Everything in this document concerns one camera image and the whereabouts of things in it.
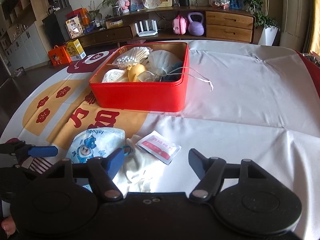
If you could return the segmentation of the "person's left hand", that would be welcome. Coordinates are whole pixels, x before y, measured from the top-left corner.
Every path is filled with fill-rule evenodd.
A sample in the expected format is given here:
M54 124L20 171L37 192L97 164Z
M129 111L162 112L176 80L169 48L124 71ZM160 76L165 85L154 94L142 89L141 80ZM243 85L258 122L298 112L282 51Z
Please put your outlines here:
M18 230L12 216L1 221L1 239L8 239L15 232L18 232Z

